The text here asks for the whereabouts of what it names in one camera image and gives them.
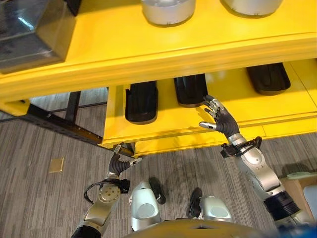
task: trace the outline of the robot forearm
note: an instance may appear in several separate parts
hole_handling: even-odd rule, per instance
[[[228,138],[233,146],[239,146],[247,141],[241,134]],[[263,201],[266,209],[272,215],[278,228],[310,223],[305,211],[301,211],[275,172],[266,164],[262,152],[252,145],[240,149],[241,156],[235,158],[240,171],[243,172],[256,195]]]

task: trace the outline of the black rubber item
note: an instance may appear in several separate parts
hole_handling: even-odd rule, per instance
[[[291,216],[300,210],[286,191],[266,199],[264,204],[275,221]]]
[[[205,74],[174,78],[177,101],[187,108],[200,106],[208,94]]]
[[[101,238],[101,234],[93,227],[78,227],[71,238]]]
[[[120,173],[122,173],[130,167],[129,162],[119,161],[119,158],[119,154],[113,154],[109,163],[109,172],[112,172],[118,176],[120,175]]]
[[[158,113],[156,81],[131,84],[126,90],[125,118],[134,124],[149,124]]]
[[[205,101],[212,101],[214,97],[207,95],[204,97],[204,99]],[[236,120],[226,108],[224,108],[223,110],[218,109],[216,116],[213,119],[217,124],[216,131],[223,133],[226,138],[240,133],[239,126]]]
[[[254,89],[260,94],[276,95],[291,86],[283,63],[247,67],[247,71]]]
[[[190,197],[189,207],[186,211],[186,215],[189,219],[192,219],[194,217],[199,217],[201,213],[199,203],[202,196],[203,196],[202,190],[196,187]]]
[[[162,186],[159,180],[156,177],[149,178],[149,184],[151,189],[154,193],[155,199],[157,200],[158,204],[163,205],[166,202],[166,198],[163,193]]]

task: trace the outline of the black glove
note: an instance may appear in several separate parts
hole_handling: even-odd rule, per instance
[[[209,113],[216,123],[202,121],[201,127],[216,130],[223,133],[228,139],[230,136],[240,133],[238,124],[227,109],[214,97],[207,95],[204,97],[205,112]]]

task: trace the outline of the silver metal casing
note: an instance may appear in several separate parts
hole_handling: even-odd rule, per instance
[[[131,227],[134,231],[161,222],[159,208],[148,182],[141,182],[132,192]]]
[[[282,0],[221,0],[230,9],[244,15],[269,15],[275,12]]]
[[[157,25],[185,21],[194,14],[196,0],[142,0],[146,19]]]
[[[231,214],[226,205],[214,196],[203,196],[200,200],[204,220],[232,222]]]

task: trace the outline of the black wire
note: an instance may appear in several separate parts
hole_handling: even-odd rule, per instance
[[[90,189],[92,189],[94,186],[99,186],[99,189],[101,186],[103,186],[105,183],[108,183],[108,181],[100,181],[100,182],[96,182],[96,183],[93,183],[91,184],[88,188],[86,188],[85,192],[84,192],[84,198],[91,204],[94,204],[94,202],[89,198],[88,196],[88,191]]]

